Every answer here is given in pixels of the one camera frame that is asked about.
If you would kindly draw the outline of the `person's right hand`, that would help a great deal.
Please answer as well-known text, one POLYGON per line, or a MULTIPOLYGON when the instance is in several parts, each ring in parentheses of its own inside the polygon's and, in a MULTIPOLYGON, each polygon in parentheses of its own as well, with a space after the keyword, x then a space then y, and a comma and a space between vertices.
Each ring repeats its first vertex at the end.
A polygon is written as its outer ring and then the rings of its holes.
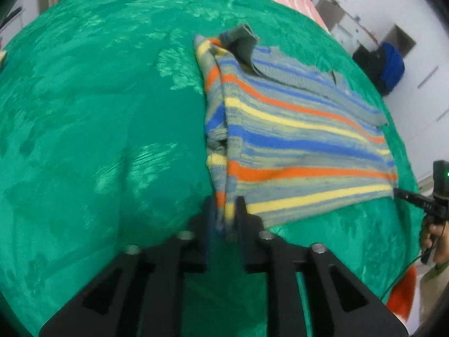
POLYGON ((421 251, 435 249, 433 263, 438 267, 448 263, 448 222, 434 224, 424 220, 420 232, 421 251))

